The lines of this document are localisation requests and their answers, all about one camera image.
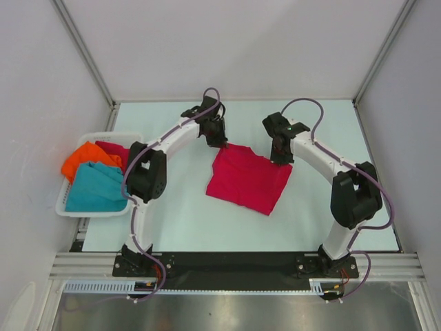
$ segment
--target red cloth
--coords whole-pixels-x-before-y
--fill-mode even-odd
[[[213,162],[206,194],[269,216],[287,185],[292,165],[279,166],[249,147],[228,144]]]
[[[130,149],[124,148],[116,143],[108,143],[107,141],[95,141],[95,145],[100,147],[104,152],[110,155],[118,155],[121,158],[121,169],[123,174],[127,169],[127,162],[129,161]]]

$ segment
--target laundry basket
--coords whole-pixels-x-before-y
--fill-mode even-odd
[[[76,145],[79,148],[86,141],[94,143],[95,141],[108,141],[110,143],[117,143],[125,148],[129,148],[135,141],[143,141],[143,136],[136,132],[95,132],[83,135]],[[55,212],[61,216],[68,217],[110,217],[125,214],[129,211],[129,204],[119,212],[66,212],[66,201],[68,200],[71,184],[64,178],[58,195],[57,203],[55,205]]]

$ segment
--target folded cloth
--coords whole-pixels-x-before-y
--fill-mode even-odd
[[[107,141],[95,141],[95,145],[100,147],[104,152],[110,155],[118,155],[121,158],[121,169],[123,174],[125,174],[125,169],[127,169],[127,162],[129,161],[130,149],[124,148],[116,143],[108,143]]]
[[[75,150],[75,152],[73,152],[72,155],[70,155],[70,157],[64,161],[63,167],[61,168],[61,173],[64,174],[68,181],[72,184],[74,182],[76,170],[80,164],[88,161],[101,162],[106,166],[111,167],[122,167],[122,161],[119,156],[109,156],[94,143],[86,141],[86,143]]]
[[[213,177],[206,194],[269,216],[291,171],[291,165],[276,165],[249,147],[229,143],[213,162]]]
[[[82,163],[70,188],[66,212],[118,212],[127,205],[121,194],[123,174],[101,162]]]

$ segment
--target blue cloth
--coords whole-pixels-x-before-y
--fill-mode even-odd
[[[127,205],[121,194],[120,168],[101,162],[82,163],[66,201],[66,212],[119,212]]]

